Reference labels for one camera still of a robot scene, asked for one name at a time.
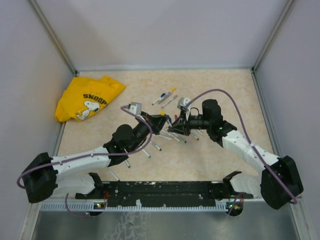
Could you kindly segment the light green capped pen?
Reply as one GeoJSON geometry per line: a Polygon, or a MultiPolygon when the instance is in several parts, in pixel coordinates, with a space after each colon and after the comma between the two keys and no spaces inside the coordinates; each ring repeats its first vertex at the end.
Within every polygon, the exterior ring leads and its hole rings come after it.
{"type": "Polygon", "coordinates": [[[165,139],[165,140],[168,140],[168,141],[172,140],[171,137],[167,137],[167,136],[163,136],[163,135],[155,135],[155,137],[158,137],[158,138],[161,138],[161,139],[165,139]]]}

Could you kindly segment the black capped pen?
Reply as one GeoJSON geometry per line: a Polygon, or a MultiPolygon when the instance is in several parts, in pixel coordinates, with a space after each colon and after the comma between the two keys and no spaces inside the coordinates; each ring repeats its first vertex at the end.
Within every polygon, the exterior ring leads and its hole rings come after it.
{"type": "Polygon", "coordinates": [[[116,179],[117,182],[120,181],[119,177],[112,170],[109,169],[108,171],[116,179]]]}

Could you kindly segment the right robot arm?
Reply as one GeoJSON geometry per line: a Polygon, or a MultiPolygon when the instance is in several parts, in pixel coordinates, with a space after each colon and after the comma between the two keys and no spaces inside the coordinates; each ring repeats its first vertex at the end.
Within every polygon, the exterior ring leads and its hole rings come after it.
{"type": "Polygon", "coordinates": [[[215,99],[202,102],[202,113],[191,114],[190,99],[180,98],[179,116],[168,128],[169,132],[189,136],[192,130],[205,130],[210,140],[225,148],[246,164],[257,175],[234,171],[223,181],[223,192],[229,198],[248,194],[263,198],[273,209],[278,210],[304,191],[295,161],[270,153],[248,140],[234,125],[224,120],[221,107],[215,99]]]}

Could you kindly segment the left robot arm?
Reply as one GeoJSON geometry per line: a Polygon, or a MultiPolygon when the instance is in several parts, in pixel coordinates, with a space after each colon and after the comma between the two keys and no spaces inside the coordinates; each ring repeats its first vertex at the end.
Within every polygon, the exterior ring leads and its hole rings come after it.
{"type": "Polygon", "coordinates": [[[25,189],[29,203],[60,194],[101,197],[104,186],[92,170],[118,165],[144,149],[152,135],[159,135],[170,117],[141,112],[135,119],[138,122],[135,127],[120,125],[109,142],[91,151],[53,157],[47,152],[38,154],[17,180],[19,187],[25,189]]]}

